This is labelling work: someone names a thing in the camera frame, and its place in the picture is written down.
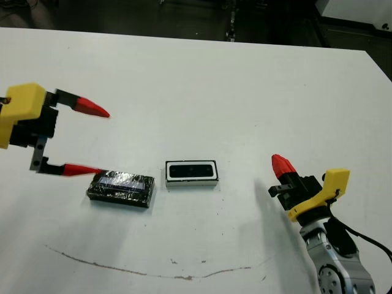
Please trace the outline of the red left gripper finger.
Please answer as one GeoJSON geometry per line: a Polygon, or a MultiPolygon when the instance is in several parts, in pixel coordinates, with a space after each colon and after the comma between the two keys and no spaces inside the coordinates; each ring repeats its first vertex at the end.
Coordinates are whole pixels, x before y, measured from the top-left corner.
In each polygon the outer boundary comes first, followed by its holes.
{"type": "Polygon", "coordinates": [[[57,89],[58,103],[69,106],[72,110],[87,115],[109,118],[110,114],[101,106],[87,98],[57,89]]]}
{"type": "Polygon", "coordinates": [[[64,165],[51,165],[48,164],[48,158],[44,157],[39,168],[39,173],[47,175],[58,175],[58,176],[78,176],[78,175],[90,175],[98,174],[102,172],[102,169],[92,168],[83,165],[75,164],[64,164],[64,165]]]}

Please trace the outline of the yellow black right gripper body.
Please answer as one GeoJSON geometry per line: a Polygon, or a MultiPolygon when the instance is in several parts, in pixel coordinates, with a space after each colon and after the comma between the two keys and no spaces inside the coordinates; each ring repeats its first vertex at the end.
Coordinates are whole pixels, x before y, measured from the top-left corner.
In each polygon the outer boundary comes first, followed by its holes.
{"type": "Polygon", "coordinates": [[[330,169],[320,184],[314,176],[291,171],[278,177],[280,185],[270,187],[268,192],[278,198],[292,222],[315,222],[330,215],[327,204],[345,194],[349,176],[349,170],[330,169]]]}

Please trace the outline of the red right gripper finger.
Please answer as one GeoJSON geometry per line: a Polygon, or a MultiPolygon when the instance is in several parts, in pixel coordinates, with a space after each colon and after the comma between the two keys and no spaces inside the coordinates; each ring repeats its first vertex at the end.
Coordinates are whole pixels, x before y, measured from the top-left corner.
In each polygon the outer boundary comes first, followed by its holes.
{"type": "Polygon", "coordinates": [[[290,161],[281,155],[276,155],[276,178],[281,184],[299,185],[300,176],[290,161]]]}
{"type": "Polygon", "coordinates": [[[278,154],[273,154],[271,161],[276,178],[281,184],[288,184],[288,176],[293,173],[293,166],[290,161],[278,154]]]}

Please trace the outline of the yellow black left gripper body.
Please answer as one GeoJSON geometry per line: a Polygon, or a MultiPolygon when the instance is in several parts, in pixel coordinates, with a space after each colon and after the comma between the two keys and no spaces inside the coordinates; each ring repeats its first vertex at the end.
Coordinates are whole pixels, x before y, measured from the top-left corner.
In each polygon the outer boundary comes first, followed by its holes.
{"type": "Polygon", "coordinates": [[[37,83],[11,86],[1,98],[1,148],[34,148],[30,170],[35,172],[59,171],[43,155],[47,140],[55,133],[55,106],[55,95],[37,83]]]}

